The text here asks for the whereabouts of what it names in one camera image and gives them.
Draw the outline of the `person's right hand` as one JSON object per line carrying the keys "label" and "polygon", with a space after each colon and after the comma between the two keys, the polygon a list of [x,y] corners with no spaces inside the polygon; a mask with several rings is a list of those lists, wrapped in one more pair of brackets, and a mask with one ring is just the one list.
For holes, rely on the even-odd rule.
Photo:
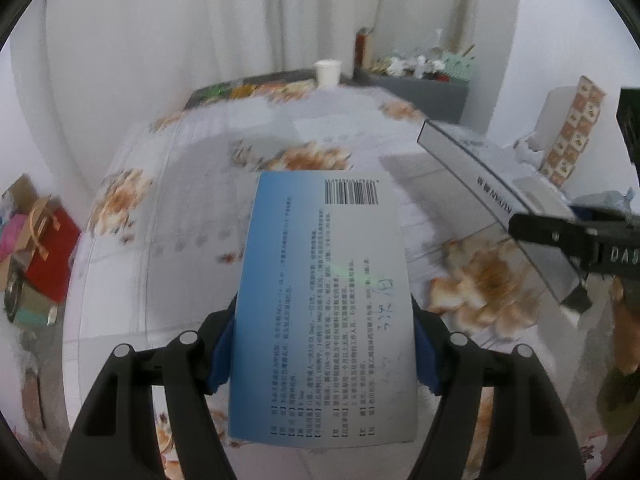
{"label": "person's right hand", "polygon": [[639,315],[631,313],[621,278],[614,278],[611,290],[614,318],[614,363],[624,375],[634,374],[639,368]]}

